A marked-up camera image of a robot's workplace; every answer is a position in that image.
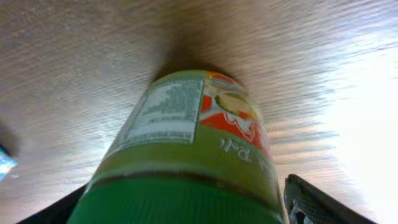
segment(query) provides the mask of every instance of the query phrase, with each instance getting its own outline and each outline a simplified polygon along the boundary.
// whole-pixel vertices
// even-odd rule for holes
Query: table
[[[0,183],[15,223],[86,183],[157,75],[247,86],[284,178],[296,173],[394,222],[398,4],[359,1],[0,1]]]

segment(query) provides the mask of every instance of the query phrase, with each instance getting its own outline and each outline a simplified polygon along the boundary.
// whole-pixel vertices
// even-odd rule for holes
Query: can
[[[187,70],[142,95],[69,223],[282,223],[264,122],[248,92]]]

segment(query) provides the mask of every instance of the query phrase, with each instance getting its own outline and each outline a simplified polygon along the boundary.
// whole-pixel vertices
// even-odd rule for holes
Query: nutrition facts label
[[[172,80],[153,87],[123,127],[107,156],[153,142],[190,144],[200,107],[202,80]]]

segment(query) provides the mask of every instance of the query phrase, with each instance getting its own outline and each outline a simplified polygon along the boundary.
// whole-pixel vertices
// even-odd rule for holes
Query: blue object
[[[0,146],[0,180],[17,165],[14,159],[11,159],[5,150]]]

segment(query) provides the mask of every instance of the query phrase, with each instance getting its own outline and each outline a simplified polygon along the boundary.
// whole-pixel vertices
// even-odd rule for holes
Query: green lid
[[[236,192],[185,179],[120,179],[84,195],[68,223],[283,223]]]

